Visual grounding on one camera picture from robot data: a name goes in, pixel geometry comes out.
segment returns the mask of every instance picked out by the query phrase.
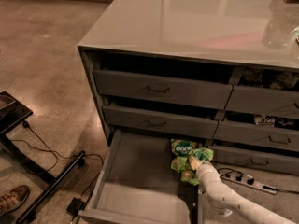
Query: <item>brown shoe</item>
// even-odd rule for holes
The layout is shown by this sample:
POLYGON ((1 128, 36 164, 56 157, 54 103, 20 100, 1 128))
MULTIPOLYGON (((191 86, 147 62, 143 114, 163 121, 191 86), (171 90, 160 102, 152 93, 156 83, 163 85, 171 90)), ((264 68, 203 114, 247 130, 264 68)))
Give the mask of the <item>brown shoe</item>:
POLYGON ((0 216, 19 208, 26 201, 29 193, 29 188, 22 185, 0 197, 0 216))

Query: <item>drawer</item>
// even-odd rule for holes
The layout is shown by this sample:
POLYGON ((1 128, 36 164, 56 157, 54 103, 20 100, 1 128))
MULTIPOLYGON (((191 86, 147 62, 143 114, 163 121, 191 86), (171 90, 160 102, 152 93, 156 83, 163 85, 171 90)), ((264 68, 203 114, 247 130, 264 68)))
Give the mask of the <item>drawer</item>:
POLYGON ((224 109, 232 86, 209 81, 94 70, 100 94, 224 109))
POLYGON ((299 119, 299 92, 234 86, 225 109, 299 119))
POLYGON ((265 171, 299 175, 299 159, 235 147, 211 146, 214 161, 265 171))
POLYGON ((195 223, 189 207, 197 188, 179 182, 172 158, 168 139, 116 130, 93 196, 79 215, 91 223, 195 223))
POLYGON ((103 106, 108 125, 212 138, 218 122, 205 118, 157 112, 119 105, 103 106))
POLYGON ((214 138, 260 147, 299 151, 299 131, 275 127, 220 121, 214 138))

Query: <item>small item in drawer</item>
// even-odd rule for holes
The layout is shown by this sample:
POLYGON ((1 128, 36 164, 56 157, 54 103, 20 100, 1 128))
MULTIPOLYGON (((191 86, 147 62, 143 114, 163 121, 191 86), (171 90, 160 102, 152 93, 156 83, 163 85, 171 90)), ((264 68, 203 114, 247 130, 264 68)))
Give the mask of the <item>small item in drawer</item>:
POLYGON ((277 90, 291 90, 298 82, 299 75, 288 71, 266 71, 263 77, 265 87, 277 90))
POLYGON ((180 157, 187 157, 192 149, 197 146, 196 142, 183 140, 183 139, 172 139, 171 148, 172 152, 180 157))
POLYGON ((246 68, 243 72, 243 78, 248 82, 249 85, 258 86, 258 84, 262 84, 263 70, 246 68))
POLYGON ((183 170, 186 170, 186 165, 187 165, 187 157, 180 157, 176 156, 172 161, 171 161, 171 169, 177 171, 177 172, 182 172, 183 170))
POLYGON ((197 160, 201 162, 206 162, 211 161, 213 159, 214 152, 212 149, 201 147, 191 150, 189 155, 194 156, 197 160))
POLYGON ((176 170, 177 172, 186 170, 188 153, 192 149, 196 148, 196 146, 196 142, 181 139, 172 139, 172 152, 177 156, 171 162, 171 169, 176 170))
POLYGON ((263 125, 268 127, 274 127, 276 119, 274 117, 267 117, 261 115, 254 116, 254 123, 256 125, 263 125))
POLYGON ((292 128, 295 125, 294 119, 278 118, 276 127, 280 128, 292 128))
POLYGON ((199 185, 197 175, 192 169, 184 170, 181 173, 181 179, 180 180, 183 181, 183 182, 190 183, 191 185, 194 185, 194 186, 199 185))

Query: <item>wire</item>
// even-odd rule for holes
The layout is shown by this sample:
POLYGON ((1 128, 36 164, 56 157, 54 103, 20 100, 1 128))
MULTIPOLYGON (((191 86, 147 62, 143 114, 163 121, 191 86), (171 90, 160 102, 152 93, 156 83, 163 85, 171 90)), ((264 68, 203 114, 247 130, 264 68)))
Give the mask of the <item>wire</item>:
MULTIPOLYGON (((66 159, 66 160, 73 159, 73 158, 76 158, 78 156, 78 154, 75 154, 75 155, 71 155, 71 156, 65 157, 65 156, 61 155, 59 152, 55 151, 55 150, 49 151, 49 150, 46 150, 46 149, 43 149, 43 148, 34 147, 34 146, 30 145, 27 141, 22 140, 22 139, 11 139, 10 141, 12 141, 12 142, 23 142, 28 147, 30 147, 32 149, 35 149, 35 150, 38 150, 38 151, 41 151, 41 152, 48 152, 48 153, 53 152, 53 153, 56 153, 59 157, 61 157, 63 159, 66 159)), ((85 154, 84 155, 84 157, 86 157, 86 158, 89 158, 91 156, 96 156, 96 157, 100 158, 100 160, 102 162, 102 165, 104 164, 104 160, 103 160, 102 156, 99 155, 99 154, 91 153, 91 154, 85 154)))
POLYGON ((291 193, 291 194, 296 194, 296 195, 299 195, 299 191, 296 191, 296 190, 284 190, 284 189, 276 189, 276 191, 279 191, 279 192, 284 192, 284 193, 291 193))
POLYGON ((219 173, 220 170, 224 170, 224 169, 225 169, 225 170, 230 170, 230 171, 227 172, 227 173, 224 173, 223 175, 221 175, 220 178, 224 177, 225 175, 232 174, 232 173, 238 173, 238 174, 240 174, 241 176, 245 175, 245 174, 243 174, 242 172, 237 171, 237 170, 232 169, 232 168, 219 168, 219 169, 217 169, 217 171, 218 171, 218 173, 219 173))
POLYGON ((94 177, 93 181, 90 183, 90 185, 82 191, 81 195, 80 195, 80 199, 82 198, 82 196, 84 195, 85 191, 91 187, 91 185, 93 184, 93 182, 95 181, 95 179, 100 175, 101 171, 94 177))
POLYGON ((31 129, 31 127, 29 126, 28 129, 44 144, 44 146, 55 156, 56 160, 58 160, 56 154, 52 151, 52 149, 50 149, 50 147, 46 144, 46 142, 38 136, 38 134, 33 130, 31 129))
MULTIPOLYGON (((61 155, 59 152, 55 151, 55 150, 52 150, 47 144, 46 142, 30 127, 29 123, 26 122, 25 125, 23 125, 25 128, 28 128, 43 144, 44 146, 48 149, 43 149, 43 148, 39 148, 39 147, 33 147, 32 145, 30 145, 27 141, 25 140, 22 140, 22 139, 15 139, 15 140, 11 140, 12 142, 23 142, 25 143, 28 147, 32 148, 32 149, 35 149, 35 150, 38 150, 38 151, 41 151, 41 152, 49 152, 51 153, 54 157, 55 157, 55 163, 47 170, 43 171, 43 172, 40 172, 40 173, 33 173, 31 170, 29 170, 23 163, 21 163, 21 165, 23 166, 23 168, 27 171, 27 173, 31 174, 31 175, 42 175, 48 171, 50 171, 51 169, 53 169, 57 163, 58 163, 58 157, 62 158, 62 159, 73 159, 73 158, 76 158, 78 156, 77 155, 71 155, 71 156, 63 156, 61 155)), ((98 154, 86 154, 85 157, 89 158, 91 156, 96 156, 98 158, 100 158, 101 162, 102 162, 102 165, 104 165, 104 160, 102 158, 102 156, 98 155, 98 154)))

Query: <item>label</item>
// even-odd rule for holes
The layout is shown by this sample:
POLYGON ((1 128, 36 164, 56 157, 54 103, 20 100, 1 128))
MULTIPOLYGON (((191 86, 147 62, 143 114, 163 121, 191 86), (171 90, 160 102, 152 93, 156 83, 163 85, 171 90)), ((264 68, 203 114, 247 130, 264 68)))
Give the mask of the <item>label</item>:
POLYGON ((179 156, 187 157, 192 150, 192 143, 188 141, 181 141, 175 146, 175 151, 179 156))
POLYGON ((254 117, 254 123, 256 125, 266 125, 266 126, 274 127, 275 120, 276 120, 275 118, 267 117, 267 116, 255 116, 254 117))

